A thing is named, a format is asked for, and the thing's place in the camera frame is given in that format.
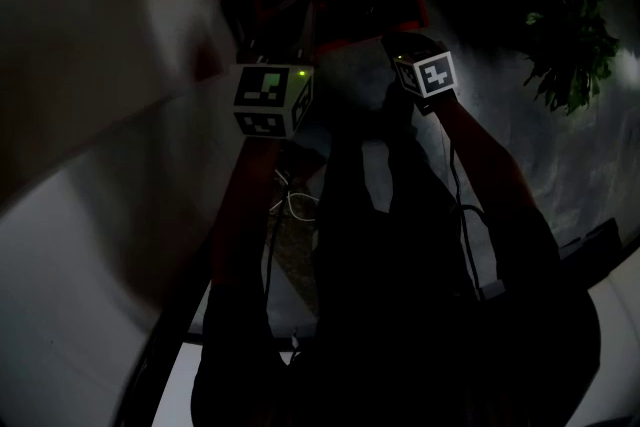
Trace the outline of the green potted plant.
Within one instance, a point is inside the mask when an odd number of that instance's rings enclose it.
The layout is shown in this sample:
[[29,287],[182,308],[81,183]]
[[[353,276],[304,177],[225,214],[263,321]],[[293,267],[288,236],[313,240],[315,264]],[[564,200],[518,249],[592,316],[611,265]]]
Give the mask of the green potted plant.
[[526,18],[532,38],[525,80],[537,79],[536,96],[552,112],[587,108],[612,73],[619,40],[607,29],[603,0],[549,0]]

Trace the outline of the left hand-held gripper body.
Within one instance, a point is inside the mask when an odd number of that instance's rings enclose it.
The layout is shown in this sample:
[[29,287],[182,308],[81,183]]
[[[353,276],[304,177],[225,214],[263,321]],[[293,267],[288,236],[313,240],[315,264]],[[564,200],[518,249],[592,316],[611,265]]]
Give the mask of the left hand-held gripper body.
[[261,55],[255,63],[238,64],[232,107],[247,137],[291,139],[315,96],[315,49],[298,47],[290,55]]

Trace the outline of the person's right forearm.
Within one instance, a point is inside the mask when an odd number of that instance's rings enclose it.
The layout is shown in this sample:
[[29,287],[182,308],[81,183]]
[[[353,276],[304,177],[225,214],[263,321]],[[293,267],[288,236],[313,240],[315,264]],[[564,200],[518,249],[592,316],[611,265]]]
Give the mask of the person's right forearm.
[[511,154],[453,97],[434,102],[441,122],[493,230],[514,228],[553,241],[529,186]]

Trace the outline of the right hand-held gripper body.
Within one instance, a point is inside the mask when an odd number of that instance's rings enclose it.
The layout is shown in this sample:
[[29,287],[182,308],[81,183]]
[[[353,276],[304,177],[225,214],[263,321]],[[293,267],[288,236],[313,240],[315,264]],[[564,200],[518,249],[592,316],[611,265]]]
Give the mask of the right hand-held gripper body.
[[421,115],[433,111],[438,97],[455,95],[453,56],[442,43],[419,33],[395,32],[382,37],[382,46],[400,86]]

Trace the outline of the person's left forearm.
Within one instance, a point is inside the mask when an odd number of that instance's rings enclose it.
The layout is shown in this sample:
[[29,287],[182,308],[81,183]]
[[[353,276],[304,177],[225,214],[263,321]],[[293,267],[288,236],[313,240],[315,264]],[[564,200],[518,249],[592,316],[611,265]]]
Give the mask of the person's left forearm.
[[245,140],[210,232],[211,284],[263,290],[261,260],[280,142]]

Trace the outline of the person's dark shirt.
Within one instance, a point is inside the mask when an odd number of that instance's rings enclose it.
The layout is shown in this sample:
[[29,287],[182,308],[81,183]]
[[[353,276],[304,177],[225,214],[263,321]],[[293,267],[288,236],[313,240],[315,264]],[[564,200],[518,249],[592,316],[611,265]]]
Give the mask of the person's dark shirt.
[[194,427],[566,427],[598,370],[600,328],[555,239],[493,230],[484,215],[505,290],[479,301],[454,199],[420,144],[392,139],[385,214],[361,147],[332,143],[316,214],[319,322],[291,364],[264,289],[211,284]]

